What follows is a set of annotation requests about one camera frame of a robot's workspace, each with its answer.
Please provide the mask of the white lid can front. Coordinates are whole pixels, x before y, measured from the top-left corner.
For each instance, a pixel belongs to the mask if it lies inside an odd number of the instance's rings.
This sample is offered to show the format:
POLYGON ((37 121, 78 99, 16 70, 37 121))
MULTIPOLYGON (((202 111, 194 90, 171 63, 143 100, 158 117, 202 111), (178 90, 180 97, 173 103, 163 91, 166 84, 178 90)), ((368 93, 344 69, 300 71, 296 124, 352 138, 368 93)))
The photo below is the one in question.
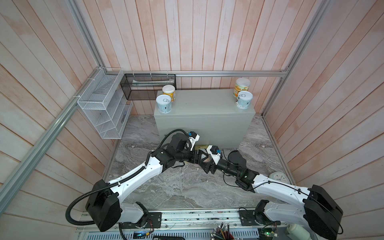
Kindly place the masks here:
POLYGON ((251 105, 253 94, 248 91, 240 91, 236 98, 236 107, 242 110, 248 109, 251 105))

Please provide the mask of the orange green label can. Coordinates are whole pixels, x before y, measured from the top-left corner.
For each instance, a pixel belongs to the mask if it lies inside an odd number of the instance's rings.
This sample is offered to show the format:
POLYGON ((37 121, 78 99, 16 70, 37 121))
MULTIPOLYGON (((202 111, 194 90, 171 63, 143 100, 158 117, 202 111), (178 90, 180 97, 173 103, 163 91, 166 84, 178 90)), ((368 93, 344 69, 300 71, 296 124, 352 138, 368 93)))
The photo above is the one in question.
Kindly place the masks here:
POLYGON ((236 98, 241 91, 248 91, 251 81, 247 78, 238 78, 234 88, 234 97, 236 98))

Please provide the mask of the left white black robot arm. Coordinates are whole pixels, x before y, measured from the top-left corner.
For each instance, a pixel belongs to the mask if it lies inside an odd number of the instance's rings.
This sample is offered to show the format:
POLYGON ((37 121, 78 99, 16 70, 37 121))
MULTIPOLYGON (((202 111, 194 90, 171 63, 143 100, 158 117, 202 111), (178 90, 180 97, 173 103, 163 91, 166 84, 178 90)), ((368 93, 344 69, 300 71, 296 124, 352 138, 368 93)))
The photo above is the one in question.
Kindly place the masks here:
POLYGON ((175 163, 194 161, 195 143, 200 136, 195 132, 174 133, 170 143, 149 152, 146 161, 127 174, 105 182, 98 181, 89 196, 86 210, 93 223, 105 232, 117 223, 131 223, 143 227, 149 220, 148 210, 136 202, 123 205, 123 201, 151 178, 173 168, 175 163))

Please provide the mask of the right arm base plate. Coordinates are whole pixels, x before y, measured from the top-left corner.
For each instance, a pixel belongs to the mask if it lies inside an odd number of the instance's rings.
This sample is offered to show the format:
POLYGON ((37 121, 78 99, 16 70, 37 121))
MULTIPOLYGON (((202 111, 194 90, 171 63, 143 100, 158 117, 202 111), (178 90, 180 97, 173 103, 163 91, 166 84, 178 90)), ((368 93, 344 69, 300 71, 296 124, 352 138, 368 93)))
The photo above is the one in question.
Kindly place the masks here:
POLYGON ((242 226, 272 226, 274 224, 281 225, 281 221, 272 221, 265 214, 266 205, 269 200, 261 200, 254 210, 239 208, 239 217, 242 226))

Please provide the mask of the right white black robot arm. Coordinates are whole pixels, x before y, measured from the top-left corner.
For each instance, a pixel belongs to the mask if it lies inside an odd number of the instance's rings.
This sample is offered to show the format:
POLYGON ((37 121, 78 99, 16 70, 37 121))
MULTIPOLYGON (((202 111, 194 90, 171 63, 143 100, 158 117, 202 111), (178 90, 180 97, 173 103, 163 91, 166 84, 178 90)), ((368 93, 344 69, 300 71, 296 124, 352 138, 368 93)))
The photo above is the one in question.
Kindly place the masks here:
POLYGON ((235 188, 284 202, 281 205, 261 200, 253 212, 258 224, 297 224, 310 228, 327 240, 335 240, 344 233, 341 224, 344 212, 324 188, 317 185, 310 188, 294 186, 252 171, 247 168, 247 161, 239 151, 232 151, 225 157, 223 151, 211 146, 206 153, 208 157, 203 162, 207 173, 221 171, 224 176, 235 178, 235 188))

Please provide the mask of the white lid can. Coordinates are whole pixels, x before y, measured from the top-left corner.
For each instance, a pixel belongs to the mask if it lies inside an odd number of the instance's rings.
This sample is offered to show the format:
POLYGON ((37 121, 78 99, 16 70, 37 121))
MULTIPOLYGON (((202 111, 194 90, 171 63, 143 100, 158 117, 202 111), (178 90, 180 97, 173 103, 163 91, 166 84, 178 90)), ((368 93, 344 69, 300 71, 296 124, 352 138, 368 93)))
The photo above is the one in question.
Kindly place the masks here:
POLYGON ((242 110, 248 109, 251 105, 253 94, 248 91, 240 91, 236 98, 236 107, 242 110))
POLYGON ((159 95, 156 98, 158 111, 162 114, 168 114, 172 111, 172 98, 168 95, 159 95))

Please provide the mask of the yellow label can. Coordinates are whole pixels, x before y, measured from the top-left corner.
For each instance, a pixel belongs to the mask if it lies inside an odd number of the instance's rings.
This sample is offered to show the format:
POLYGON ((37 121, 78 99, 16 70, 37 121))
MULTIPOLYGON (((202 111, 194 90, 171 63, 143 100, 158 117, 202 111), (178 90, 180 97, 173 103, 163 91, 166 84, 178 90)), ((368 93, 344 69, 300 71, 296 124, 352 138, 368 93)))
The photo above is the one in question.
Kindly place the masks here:
POLYGON ((162 88, 163 94, 168 95, 171 98, 171 102, 176 99, 176 88, 173 85, 165 85, 162 88))

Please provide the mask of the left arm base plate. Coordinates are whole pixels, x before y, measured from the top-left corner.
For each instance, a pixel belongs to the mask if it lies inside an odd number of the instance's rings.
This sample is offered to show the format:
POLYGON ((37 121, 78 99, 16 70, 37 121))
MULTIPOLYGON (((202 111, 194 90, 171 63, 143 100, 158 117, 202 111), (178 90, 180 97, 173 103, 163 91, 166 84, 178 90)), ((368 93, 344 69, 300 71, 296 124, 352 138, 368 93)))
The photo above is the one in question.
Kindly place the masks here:
POLYGON ((160 228, 162 223, 161 212, 149 212, 143 216, 138 223, 132 224, 134 229, 152 229, 160 228))

